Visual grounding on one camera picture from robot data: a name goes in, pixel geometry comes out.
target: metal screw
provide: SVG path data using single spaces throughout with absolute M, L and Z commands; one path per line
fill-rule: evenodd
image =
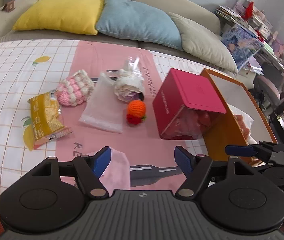
M 188 188 L 180 189 L 178 193 L 182 197 L 191 197 L 194 195 L 194 191 Z
M 106 194 L 106 191 L 102 188 L 95 188 L 91 190 L 91 195 L 94 197 L 103 197 Z

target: beige sofa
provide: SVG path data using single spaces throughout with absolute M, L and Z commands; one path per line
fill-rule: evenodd
M 208 62 L 192 56 L 186 52 L 182 52 L 173 48 L 169 48 L 160 44 L 151 42 L 141 42 L 135 40 L 123 40 L 114 37 L 106 36 L 101 33 L 98 35 L 80 35 L 73 33 L 64 33 L 53 30 L 34 30 L 34 31 L 12 31 L 12 27 L 16 20 L 23 14 L 29 7 L 31 7 L 38 0 L 16 0 L 16 9 L 10 13 L 1 11 L 0 8 L 0 42 L 12 40 L 29 40 L 29 39 L 77 39 L 87 41 L 100 41 L 106 43 L 121 44 L 125 46 L 138 47 L 142 49 L 153 50 L 157 52 L 166 53 L 169 55 L 189 59 L 195 62 L 200 62 L 205 65 L 210 65 Z M 134 0 L 146 3 L 150 6 L 159 8 L 165 12 L 172 12 L 179 14 L 185 18 L 193 20 L 200 25 L 206 27 L 213 33 L 220 34 L 220 21 L 218 17 L 203 7 L 190 2 L 189 0 Z M 244 83 L 245 86 L 251 88 L 253 86 L 253 78 L 251 75 L 240 72 L 239 74 L 231 73 L 219 67 L 215 67 Z

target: gray gripper base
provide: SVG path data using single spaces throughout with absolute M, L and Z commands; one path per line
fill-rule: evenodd
M 116 190 L 93 201 L 72 224 L 52 233 L 22 235 L 6 231 L 0 240 L 284 240 L 279 231 L 259 235 L 232 234 L 210 224 L 197 205 L 170 191 Z

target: white checkered tablecloth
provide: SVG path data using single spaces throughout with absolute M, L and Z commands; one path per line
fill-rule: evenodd
M 69 75 L 78 41 L 24 40 L 0 43 L 0 193 L 48 156 L 55 142 L 30 152 L 23 142 L 23 117 L 30 115 L 27 100 L 55 89 Z M 199 74 L 210 68 L 189 60 L 151 51 L 162 81 L 171 67 Z M 46 62 L 33 65 L 41 56 Z M 192 154 L 207 154 L 203 139 L 186 140 Z

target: yellow snack package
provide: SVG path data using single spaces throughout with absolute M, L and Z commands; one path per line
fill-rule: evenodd
M 70 127 L 62 124 L 61 110 L 55 90 L 33 97 L 28 102 L 31 105 L 33 149 L 72 132 Z

